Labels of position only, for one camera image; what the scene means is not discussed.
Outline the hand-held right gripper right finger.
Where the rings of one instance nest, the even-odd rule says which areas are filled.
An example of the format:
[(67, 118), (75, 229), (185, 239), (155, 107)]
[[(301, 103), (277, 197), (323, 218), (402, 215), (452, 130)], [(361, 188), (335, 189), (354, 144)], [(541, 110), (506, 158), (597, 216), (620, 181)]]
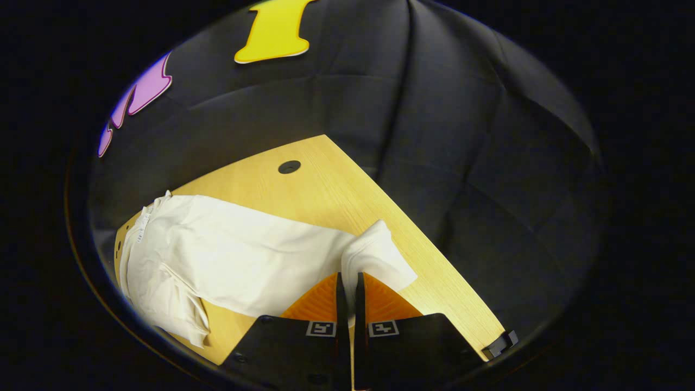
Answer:
[(483, 364), (447, 316), (424, 315), (374, 276), (358, 275), (355, 389), (443, 390)]

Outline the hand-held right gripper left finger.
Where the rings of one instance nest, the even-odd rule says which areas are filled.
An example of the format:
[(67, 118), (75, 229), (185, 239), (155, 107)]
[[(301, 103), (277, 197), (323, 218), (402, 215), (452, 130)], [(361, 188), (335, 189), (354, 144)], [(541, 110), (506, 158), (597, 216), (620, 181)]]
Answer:
[(280, 316), (258, 317), (220, 368), (248, 390), (349, 390), (350, 340), (340, 273)]

